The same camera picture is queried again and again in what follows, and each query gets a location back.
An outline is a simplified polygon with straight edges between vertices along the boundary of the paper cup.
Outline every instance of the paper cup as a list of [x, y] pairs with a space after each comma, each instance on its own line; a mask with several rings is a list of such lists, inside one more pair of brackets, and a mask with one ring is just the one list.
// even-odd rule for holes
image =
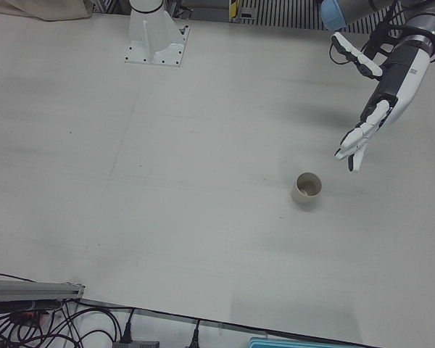
[[291, 190], [291, 198], [297, 203], [308, 203], [319, 196], [322, 183], [313, 173], [300, 174]]

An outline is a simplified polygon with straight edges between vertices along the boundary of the blue container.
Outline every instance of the blue container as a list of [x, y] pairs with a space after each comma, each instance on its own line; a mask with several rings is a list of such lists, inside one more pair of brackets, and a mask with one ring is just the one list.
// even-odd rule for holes
[[259, 339], [249, 340], [249, 348], [359, 348], [344, 344], [310, 343], [305, 341], [292, 341], [288, 339]]

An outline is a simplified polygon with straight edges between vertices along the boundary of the white tabletop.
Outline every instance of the white tabletop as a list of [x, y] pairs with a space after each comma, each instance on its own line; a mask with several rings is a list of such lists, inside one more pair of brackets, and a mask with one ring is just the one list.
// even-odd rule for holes
[[[188, 24], [177, 69], [124, 63], [128, 17], [0, 15], [0, 271], [435, 347], [435, 65], [353, 175], [334, 152], [376, 82], [330, 62], [328, 33]], [[303, 171], [310, 207], [289, 195]]]

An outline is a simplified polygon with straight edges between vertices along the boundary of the power strip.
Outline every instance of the power strip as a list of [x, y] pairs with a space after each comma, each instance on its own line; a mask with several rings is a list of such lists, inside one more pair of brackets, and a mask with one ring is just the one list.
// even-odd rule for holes
[[160, 348], [160, 343], [158, 341], [114, 342], [112, 348]]

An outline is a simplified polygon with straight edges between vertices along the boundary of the robotic arm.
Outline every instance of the robotic arm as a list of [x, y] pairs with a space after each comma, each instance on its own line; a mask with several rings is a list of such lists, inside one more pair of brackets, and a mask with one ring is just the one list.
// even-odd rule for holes
[[[321, 7], [326, 27], [338, 30], [389, 5], [386, 17], [361, 51], [340, 33], [331, 38], [333, 47], [361, 74], [379, 81], [359, 123], [341, 140], [335, 153], [339, 160], [348, 157], [349, 170], [354, 173], [360, 169], [370, 137], [395, 122], [413, 100], [435, 55], [435, 0], [401, 0], [406, 23], [399, 26], [390, 25], [397, 0], [325, 0]], [[391, 37], [390, 30], [399, 30], [400, 37]], [[393, 51], [384, 51], [383, 44], [391, 44]], [[381, 66], [373, 61], [377, 53], [387, 56]]]

